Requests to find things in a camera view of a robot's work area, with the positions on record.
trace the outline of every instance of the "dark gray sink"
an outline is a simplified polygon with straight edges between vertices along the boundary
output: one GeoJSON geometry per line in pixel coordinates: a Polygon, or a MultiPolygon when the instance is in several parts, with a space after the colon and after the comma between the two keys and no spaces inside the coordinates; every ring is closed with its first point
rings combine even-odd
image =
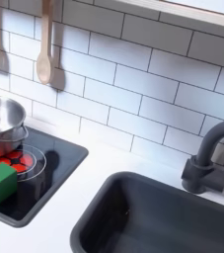
{"type": "Polygon", "coordinates": [[[118,173],[83,213],[70,244],[74,253],[224,253],[224,207],[118,173]]]}

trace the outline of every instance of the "dark gray faucet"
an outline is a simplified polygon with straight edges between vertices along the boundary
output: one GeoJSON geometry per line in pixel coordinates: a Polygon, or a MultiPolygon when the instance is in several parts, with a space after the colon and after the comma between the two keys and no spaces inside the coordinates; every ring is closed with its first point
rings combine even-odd
{"type": "Polygon", "coordinates": [[[224,122],[213,127],[204,137],[197,155],[187,161],[182,179],[184,188],[194,194],[202,194],[207,188],[224,190],[224,170],[214,167],[211,157],[218,142],[224,137],[224,122]]]}

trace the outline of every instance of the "wooden spoon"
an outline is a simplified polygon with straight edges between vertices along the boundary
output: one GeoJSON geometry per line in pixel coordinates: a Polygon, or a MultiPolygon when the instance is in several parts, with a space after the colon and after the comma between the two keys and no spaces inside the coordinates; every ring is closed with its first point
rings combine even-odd
{"type": "Polygon", "coordinates": [[[41,51],[37,58],[37,76],[42,84],[47,84],[53,77],[51,58],[51,28],[53,0],[42,0],[41,51]]]}

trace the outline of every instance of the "pot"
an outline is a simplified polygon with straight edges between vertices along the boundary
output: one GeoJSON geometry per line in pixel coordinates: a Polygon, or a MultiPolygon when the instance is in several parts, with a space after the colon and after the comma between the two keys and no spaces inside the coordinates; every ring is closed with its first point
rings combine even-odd
{"type": "Polygon", "coordinates": [[[16,149],[28,137],[25,109],[16,101],[0,97],[0,156],[16,149]]]}

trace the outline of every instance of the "wooden shelf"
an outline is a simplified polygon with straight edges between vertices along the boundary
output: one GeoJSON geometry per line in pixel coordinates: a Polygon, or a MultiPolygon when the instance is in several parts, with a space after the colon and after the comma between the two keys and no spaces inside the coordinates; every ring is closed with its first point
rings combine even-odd
{"type": "Polygon", "coordinates": [[[224,26],[224,14],[196,9],[176,3],[169,3],[160,0],[113,0],[155,11],[171,13],[195,20],[200,20],[220,26],[224,26]]]}

